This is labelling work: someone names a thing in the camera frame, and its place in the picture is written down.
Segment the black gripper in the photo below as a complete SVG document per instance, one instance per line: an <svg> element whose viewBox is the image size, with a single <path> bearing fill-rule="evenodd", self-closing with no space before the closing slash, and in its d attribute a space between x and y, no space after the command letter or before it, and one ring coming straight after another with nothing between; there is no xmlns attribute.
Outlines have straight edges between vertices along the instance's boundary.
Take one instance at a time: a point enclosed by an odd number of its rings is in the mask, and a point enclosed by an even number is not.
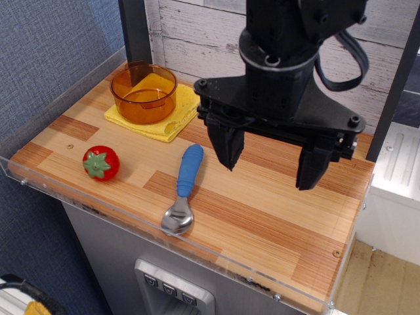
<svg viewBox="0 0 420 315"><path fill-rule="evenodd" d="M311 190L331 161L351 159L364 119L325 95L314 81L318 75L332 92L357 87L361 75L342 82L329 80L320 61L292 68L247 66L245 75L199 79L199 118L219 162L233 170L244 148L245 133L254 133L302 148L296 187Z"/></svg>

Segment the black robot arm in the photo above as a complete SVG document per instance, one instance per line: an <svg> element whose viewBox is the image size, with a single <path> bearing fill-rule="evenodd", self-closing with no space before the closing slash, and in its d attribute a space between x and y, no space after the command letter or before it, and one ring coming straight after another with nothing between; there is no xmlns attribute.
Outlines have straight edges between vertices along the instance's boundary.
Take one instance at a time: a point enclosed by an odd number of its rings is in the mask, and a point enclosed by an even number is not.
<svg viewBox="0 0 420 315"><path fill-rule="evenodd" d="M198 116L219 161L233 169L244 134L301 147L296 186L311 190L331 162L350 159L365 120L321 91L343 92L362 82L367 54L349 34L366 19L365 1L248 1L239 39L245 74L199 79ZM334 82L325 77L319 50L334 37L355 59L360 75Z"/></svg>

